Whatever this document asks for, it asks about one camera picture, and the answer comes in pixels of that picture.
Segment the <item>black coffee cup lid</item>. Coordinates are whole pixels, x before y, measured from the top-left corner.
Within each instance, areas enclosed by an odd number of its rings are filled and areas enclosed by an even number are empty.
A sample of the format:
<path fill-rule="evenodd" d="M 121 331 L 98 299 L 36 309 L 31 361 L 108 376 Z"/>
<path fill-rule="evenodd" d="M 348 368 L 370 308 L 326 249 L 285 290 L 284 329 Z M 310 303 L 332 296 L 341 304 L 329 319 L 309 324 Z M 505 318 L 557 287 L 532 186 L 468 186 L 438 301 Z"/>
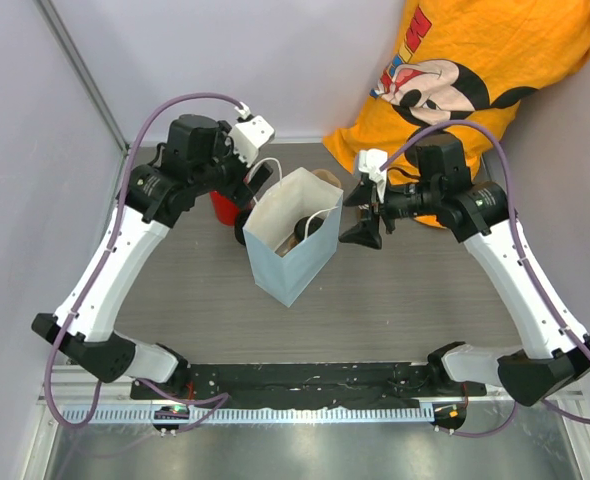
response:
<path fill-rule="evenodd" d="M 298 242 L 305 240 L 314 234 L 324 223 L 323 218 L 304 217 L 297 221 L 294 226 L 294 237 Z"/>

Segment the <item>light blue paper bag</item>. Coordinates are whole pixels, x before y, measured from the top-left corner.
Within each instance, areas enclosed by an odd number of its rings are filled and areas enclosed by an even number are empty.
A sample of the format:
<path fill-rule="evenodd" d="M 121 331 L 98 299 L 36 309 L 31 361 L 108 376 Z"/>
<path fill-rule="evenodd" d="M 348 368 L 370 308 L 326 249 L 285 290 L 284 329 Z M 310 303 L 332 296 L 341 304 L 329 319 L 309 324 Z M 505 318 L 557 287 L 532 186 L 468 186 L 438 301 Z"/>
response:
<path fill-rule="evenodd" d="M 285 175 L 271 157 L 258 161 L 249 179 L 272 165 L 278 180 L 255 199 L 242 233 L 255 284 L 289 307 L 337 250 L 343 189 L 322 170 Z"/>

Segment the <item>cardboard cup carrier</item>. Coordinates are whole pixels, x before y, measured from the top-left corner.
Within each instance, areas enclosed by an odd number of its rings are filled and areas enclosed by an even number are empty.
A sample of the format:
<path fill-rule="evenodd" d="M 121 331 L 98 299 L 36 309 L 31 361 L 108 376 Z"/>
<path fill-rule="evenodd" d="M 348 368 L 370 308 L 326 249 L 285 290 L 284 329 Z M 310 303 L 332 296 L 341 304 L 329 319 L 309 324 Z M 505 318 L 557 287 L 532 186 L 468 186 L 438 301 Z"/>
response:
<path fill-rule="evenodd" d="M 293 248 L 298 245 L 299 241 L 296 237 L 290 236 L 287 238 L 276 250 L 275 253 L 280 257 L 284 257 L 288 254 Z"/>

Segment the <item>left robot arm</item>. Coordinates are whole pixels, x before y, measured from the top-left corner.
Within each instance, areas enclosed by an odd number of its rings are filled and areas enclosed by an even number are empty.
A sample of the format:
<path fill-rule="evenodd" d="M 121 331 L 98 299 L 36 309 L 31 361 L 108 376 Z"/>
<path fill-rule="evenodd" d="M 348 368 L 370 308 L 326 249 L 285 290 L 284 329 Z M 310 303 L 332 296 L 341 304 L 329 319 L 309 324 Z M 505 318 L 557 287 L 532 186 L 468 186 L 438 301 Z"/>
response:
<path fill-rule="evenodd" d="M 149 256 L 199 196 L 215 191 L 238 208 L 250 203 L 272 173 L 252 166 L 274 135 L 261 116 L 235 125 L 201 115 L 174 120 L 156 159 L 131 171 L 125 204 L 114 210 L 71 294 L 55 312 L 37 314 L 32 330 L 104 383 L 144 378 L 165 398 L 180 397 L 188 385 L 186 360 L 120 335 L 117 314 Z"/>

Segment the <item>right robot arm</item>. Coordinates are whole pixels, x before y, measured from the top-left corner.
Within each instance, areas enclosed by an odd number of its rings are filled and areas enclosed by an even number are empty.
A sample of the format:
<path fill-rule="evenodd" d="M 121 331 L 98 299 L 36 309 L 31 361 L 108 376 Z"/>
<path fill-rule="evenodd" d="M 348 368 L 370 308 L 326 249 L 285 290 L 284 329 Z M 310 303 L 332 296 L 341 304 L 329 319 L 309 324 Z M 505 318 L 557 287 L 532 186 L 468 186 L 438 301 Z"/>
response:
<path fill-rule="evenodd" d="M 508 310 L 518 347 L 485 349 L 449 344 L 429 359 L 432 391 L 447 395 L 472 381 L 503 388 L 518 404 L 532 406 L 590 371 L 590 333 L 568 311 L 529 249 L 521 224 L 509 215 L 507 196 L 494 182 L 474 183 L 462 143 L 438 132 L 412 148 L 419 167 L 411 183 L 392 184 L 378 149 L 355 159 L 357 187 L 344 204 L 361 210 L 342 243 L 379 249 L 380 233 L 398 219 L 433 216 L 479 263 Z"/>

